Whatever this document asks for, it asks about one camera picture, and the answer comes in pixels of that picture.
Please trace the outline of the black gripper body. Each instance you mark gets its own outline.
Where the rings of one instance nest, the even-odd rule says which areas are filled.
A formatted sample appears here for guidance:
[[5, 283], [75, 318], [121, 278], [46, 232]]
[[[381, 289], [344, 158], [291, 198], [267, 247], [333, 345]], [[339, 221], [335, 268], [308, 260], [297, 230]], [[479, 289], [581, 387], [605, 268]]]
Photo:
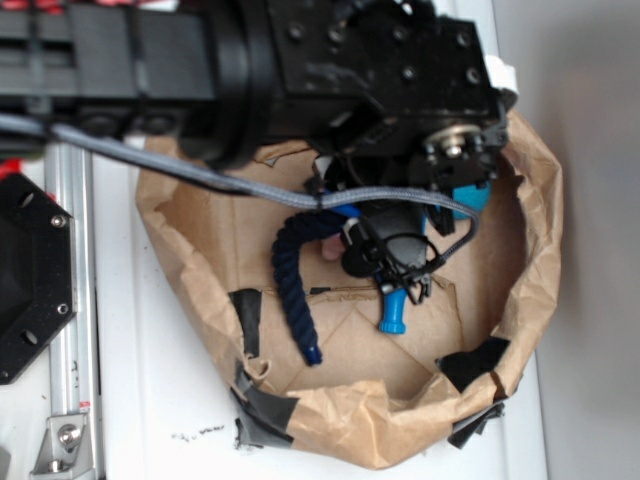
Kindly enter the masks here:
[[493, 180], [513, 98], [474, 23], [429, 1], [273, 1], [271, 140], [301, 139], [352, 184], [450, 192]]

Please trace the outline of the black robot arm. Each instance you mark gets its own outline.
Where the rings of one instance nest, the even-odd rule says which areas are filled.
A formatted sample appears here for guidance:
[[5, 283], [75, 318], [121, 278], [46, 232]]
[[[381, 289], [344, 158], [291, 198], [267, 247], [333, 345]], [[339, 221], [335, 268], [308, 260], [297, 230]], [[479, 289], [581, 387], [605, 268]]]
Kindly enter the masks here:
[[474, 23], [429, 1], [1, 6], [3, 113], [171, 136], [215, 170], [301, 140], [350, 186], [448, 192], [496, 176], [514, 100]]

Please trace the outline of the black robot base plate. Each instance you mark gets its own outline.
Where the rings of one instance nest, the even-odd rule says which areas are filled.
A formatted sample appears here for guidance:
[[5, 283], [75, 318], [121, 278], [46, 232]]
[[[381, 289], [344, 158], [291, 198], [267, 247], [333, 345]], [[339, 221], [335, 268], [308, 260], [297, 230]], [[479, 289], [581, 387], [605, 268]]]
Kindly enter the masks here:
[[1, 180], [1, 384], [74, 316], [73, 217], [21, 173]]

